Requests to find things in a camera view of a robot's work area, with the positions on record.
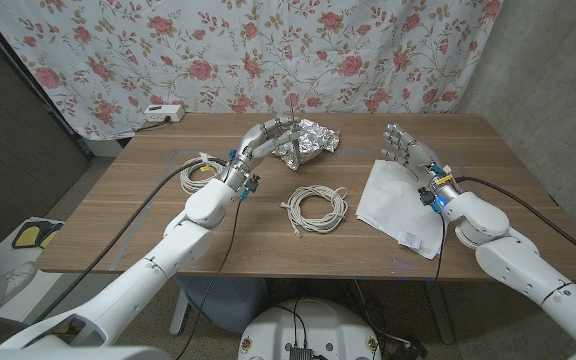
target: crumpled aluminum foil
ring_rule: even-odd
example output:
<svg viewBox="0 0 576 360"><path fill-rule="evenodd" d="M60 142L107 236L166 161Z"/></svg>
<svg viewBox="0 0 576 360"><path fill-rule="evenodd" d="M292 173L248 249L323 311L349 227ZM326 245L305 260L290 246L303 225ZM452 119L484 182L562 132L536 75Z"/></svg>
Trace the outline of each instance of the crumpled aluminum foil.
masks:
<svg viewBox="0 0 576 360"><path fill-rule="evenodd" d="M339 146L339 131L330 130L308 119L301 119L299 126L299 161L292 142L280 145L274 151L289 168L297 170L299 165L313 159L324 149L334 153Z"/></svg>

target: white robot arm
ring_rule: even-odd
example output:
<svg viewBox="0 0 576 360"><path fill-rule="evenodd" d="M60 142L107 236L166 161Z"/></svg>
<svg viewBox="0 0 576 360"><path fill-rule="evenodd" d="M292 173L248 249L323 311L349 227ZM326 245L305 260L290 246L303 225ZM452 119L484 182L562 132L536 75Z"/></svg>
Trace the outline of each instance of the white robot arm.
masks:
<svg viewBox="0 0 576 360"><path fill-rule="evenodd" d="M224 219L238 191L254 192L259 177L251 171L276 146L299 137L295 120L277 118L255 125L221 178L212 179L186 202L166 227L163 239L146 256L85 304L34 324L0 345L3 350L109 346L177 270L203 256L212 243L210 229ZM56 334L68 333L65 343Z"/></svg>
<svg viewBox="0 0 576 360"><path fill-rule="evenodd" d="M461 192L437 155L398 125L384 137L382 153L404 166L420 185L421 200L450 221L459 241L475 250L477 263L491 277L539 305L576 341L576 285L539 256L535 244L510 227L506 214L471 192Z"/></svg>

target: floral fabric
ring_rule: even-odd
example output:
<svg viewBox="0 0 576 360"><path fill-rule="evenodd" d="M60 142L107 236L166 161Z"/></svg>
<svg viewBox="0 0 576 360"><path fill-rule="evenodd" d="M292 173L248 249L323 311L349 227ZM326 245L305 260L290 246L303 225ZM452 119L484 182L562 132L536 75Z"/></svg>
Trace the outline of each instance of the floral fabric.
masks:
<svg viewBox="0 0 576 360"><path fill-rule="evenodd" d="M190 112L447 112L500 0L0 0L0 31L76 132Z"/></svg>

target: wooden table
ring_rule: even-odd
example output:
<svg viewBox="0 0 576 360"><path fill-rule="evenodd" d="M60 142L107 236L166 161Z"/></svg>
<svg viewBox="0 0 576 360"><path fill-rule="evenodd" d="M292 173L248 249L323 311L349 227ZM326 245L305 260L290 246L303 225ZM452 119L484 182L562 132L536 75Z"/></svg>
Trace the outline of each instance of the wooden table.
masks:
<svg viewBox="0 0 576 360"><path fill-rule="evenodd" d="M48 272L81 272L108 244L126 219L170 171L199 151L227 159L241 137L271 114L188 114L180 123L135 136L68 219L37 261ZM308 114L308 119L341 132L338 150L323 152L297 172L269 157L255 173L259 188L241 206L235 242L221 275L257 277L316 277L370 279L426 279L435 275L437 258L429 261L397 241L356 219L355 211L376 159L382 159L382 132L399 123L415 138L432 147L455 175L493 182L526 200L576 237L576 226L548 196L530 171L481 116L395 114ZM348 188L348 216L331 234L293 235L285 209L299 186ZM544 259L576 280L576 248L535 216L494 190L467 184L483 199L504 210L511 224L531 238ZM145 212L94 269L121 272L161 239L168 222L183 208L188 195L175 177L163 187ZM302 204L306 216L330 211L323 199ZM228 247L236 206L228 209L215 231L208 253L183 269L185 274L213 274ZM451 224L440 278L490 279L477 265L474 252L463 246Z"/></svg>

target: power strip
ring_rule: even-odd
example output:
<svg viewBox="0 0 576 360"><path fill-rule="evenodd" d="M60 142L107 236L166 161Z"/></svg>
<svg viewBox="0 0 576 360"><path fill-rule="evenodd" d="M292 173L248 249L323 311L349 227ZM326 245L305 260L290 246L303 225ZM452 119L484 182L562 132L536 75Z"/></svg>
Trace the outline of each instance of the power strip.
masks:
<svg viewBox="0 0 576 360"><path fill-rule="evenodd" d="M166 116L170 116L171 122L181 121L184 117L184 107L181 105L150 105L144 114L148 122L163 122Z"/></svg>

